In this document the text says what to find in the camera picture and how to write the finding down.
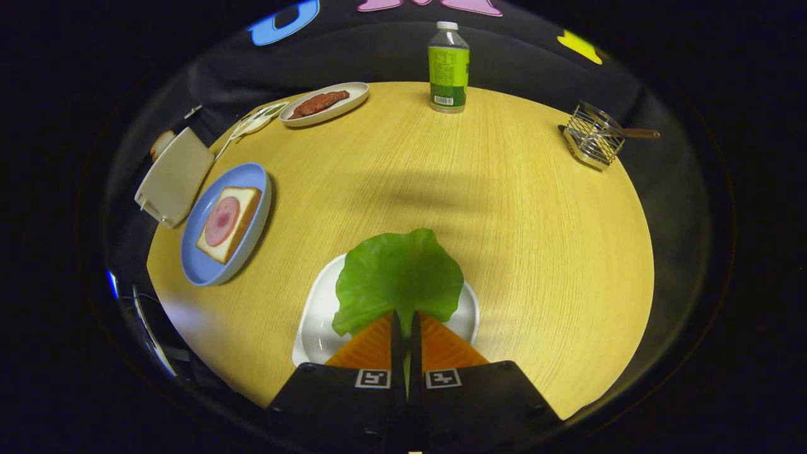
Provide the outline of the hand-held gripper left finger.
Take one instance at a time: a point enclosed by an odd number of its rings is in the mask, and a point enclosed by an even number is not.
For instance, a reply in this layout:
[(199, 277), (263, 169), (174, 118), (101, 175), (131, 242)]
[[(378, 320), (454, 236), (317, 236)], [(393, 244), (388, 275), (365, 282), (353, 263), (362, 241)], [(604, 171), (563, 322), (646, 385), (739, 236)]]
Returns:
[(265, 411), (270, 434), (299, 453), (405, 453), (407, 391), (400, 317), (387, 313), (337, 362), (300, 364)]

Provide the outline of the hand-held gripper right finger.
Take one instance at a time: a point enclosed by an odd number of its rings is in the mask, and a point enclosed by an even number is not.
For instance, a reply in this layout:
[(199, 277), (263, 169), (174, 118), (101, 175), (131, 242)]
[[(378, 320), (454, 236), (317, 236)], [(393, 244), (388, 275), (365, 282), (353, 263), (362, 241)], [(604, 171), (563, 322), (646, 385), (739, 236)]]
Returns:
[(562, 421), (512, 360), (492, 362), (445, 324), (412, 317), (410, 434), (422, 453), (543, 452)]

